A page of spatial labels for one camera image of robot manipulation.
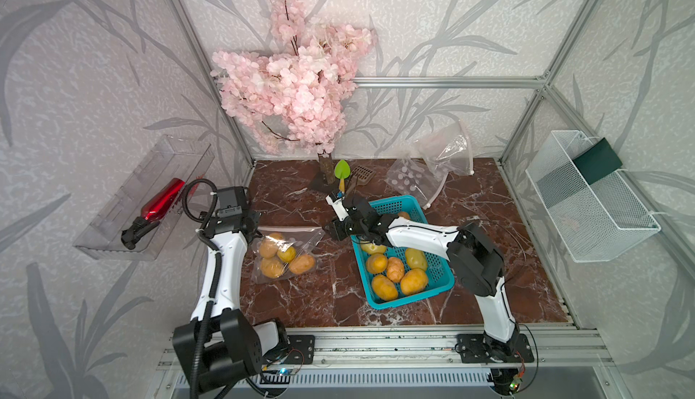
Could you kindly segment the large brown potato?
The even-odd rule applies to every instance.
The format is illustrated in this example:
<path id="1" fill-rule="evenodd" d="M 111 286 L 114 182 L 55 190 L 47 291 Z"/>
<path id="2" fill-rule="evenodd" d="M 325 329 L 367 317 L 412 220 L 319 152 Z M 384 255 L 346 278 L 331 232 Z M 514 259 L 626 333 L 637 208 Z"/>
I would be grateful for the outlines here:
<path id="1" fill-rule="evenodd" d="M 264 259 L 271 259 L 282 251 L 285 246 L 285 239 L 281 233 L 267 234 L 262 238 L 258 247 L 258 254 Z"/>

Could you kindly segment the clear zipper bag with dots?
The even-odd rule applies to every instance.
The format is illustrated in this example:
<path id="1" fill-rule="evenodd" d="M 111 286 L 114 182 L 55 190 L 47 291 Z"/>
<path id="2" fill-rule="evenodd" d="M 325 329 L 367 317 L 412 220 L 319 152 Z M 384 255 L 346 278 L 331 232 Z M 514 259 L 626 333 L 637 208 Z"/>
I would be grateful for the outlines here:
<path id="1" fill-rule="evenodd" d="M 314 272 L 320 261 L 315 249 L 325 233 L 320 227 L 261 227 L 252 242 L 256 284 L 274 283 Z"/>

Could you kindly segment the yellow wrinkled potato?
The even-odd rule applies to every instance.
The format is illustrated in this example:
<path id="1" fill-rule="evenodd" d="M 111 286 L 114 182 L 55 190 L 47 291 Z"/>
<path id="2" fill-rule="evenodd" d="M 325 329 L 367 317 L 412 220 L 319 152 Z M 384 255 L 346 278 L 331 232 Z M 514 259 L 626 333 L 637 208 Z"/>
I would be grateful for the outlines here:
<path id="1" fill-rule="evenodd" d="M 277 256 L 282 262 L 289 264 L 297 257 L 297 250 L 294 246 L 290 245 L 287 248 L 279 249 Z"/>

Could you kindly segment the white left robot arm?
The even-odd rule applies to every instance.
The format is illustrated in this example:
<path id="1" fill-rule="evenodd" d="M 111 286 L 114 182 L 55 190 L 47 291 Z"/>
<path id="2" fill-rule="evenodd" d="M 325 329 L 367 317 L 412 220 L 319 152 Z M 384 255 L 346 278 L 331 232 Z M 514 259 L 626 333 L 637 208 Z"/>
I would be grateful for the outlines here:
<path id="1" fill-rule="evenodd" d="M 207 249 L 206 273 L 190 321 L 176 328 L 172 338 L 192 398 L 213 390 L 224 396 L 290 352 L 280 321 L 253 325 L 241 310 L 244 256 L 262 235 L 245 188 L 219 188 L 199 178 L 185 186 L 182 199 L 188 200 L 199 185 L 210 187 L 212 195 L 208 210 L 195 218 L 195 235 Z"/>

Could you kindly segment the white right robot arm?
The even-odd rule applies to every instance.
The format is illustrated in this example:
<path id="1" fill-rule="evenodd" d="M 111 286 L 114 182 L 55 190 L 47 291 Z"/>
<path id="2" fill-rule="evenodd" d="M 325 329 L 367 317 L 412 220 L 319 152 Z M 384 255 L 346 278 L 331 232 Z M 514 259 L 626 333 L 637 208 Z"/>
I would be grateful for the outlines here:
<path id="1" fill-rule="evenodd" d="M 471 292 L 483 316 L 483 333 L 457 337 L 463 363 L 521 364 L 535 361 L 534 346 L 519 330 L 506 294 L 501 251 L 475 223 L 438 226 L 380 214 L 360 196 L 330 194 L 337 218 L 324 229 L 332 239 L 356 237 L 389 248 L 413 248 L 444 259 Z"/>

